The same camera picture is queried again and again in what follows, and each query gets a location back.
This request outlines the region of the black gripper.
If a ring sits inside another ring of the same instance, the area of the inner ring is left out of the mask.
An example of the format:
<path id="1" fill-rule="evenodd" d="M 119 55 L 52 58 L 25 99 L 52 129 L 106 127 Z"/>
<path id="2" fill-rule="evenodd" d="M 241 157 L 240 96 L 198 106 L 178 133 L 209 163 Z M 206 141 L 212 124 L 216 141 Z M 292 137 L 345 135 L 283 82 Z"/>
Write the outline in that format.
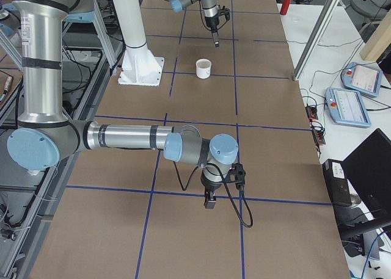
<path id="1" fill-rule="evenodd" d="M 205 22 L 206 22 L 207 28 L 211 32 L 211 35 L 212 35 L 212 38 L 213 38 L 213 42 L 214 42 L 214 46 L 216 48 L 218 48 L 219 47 L 218 16 L 217 15 L 212 16 L 212 17 L 206 16 L 205 17 Z"/>
<path id="2" fill-rule="evenodd" d="M 204 174 L 201 174 L 200 180 L 205 188 L 204 207 L 205 209 L 214 209 L 216 205 L 216 197 L 212 195 L 214 195 L 216 189 L 221 187 L 221 183 L 209 180 Z"/>

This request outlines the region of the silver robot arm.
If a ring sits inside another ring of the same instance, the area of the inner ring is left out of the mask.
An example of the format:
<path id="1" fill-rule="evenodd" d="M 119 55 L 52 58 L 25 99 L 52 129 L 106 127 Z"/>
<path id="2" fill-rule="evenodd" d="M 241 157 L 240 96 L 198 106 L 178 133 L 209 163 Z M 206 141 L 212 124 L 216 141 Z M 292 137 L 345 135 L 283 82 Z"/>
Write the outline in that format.
<path id="1" fill-rule="evenodd" d="M 205 18 L 206 28 L 211 32 L 215 47 L 219 47 L 218 26 L 220 14 L 216 0 L 169 0 L 169 2 L 175 13 L 181 12 L 199 2 Z"/>
<path id="2" fill-rule="evenodd" d="M 216 0 L 170 0 L 175 12 L 199 1 L 206 26 L 215 46 L 219 46 L 220 16 L 230 19 L 230 11 Z M 10 157 L 28 170 L 44 170 L 74 153 L 96 148 L 163 151 L 166 159 L 195 164 L 202 168 L 204 207 L 213 209 L 215 190 L 222 184 L 240 183 L 244 172 L 236 173 L 236 140 L 218 134 L 201 138 L 197 128 L 170 126 L 100 125 L 95 121 L 69 120 L 62 111 L 62 22 L 69 14 L 95 17 L 95 0 L 13 0 L 21 15 L 21 66 L 24 82 L 24 112 L 18 128 L 7 140 Z M 124 43 L 120 84 L 158 86 L 164 58 L 155 57 L 147 46 L 139 0 L 113 0 Z"/>

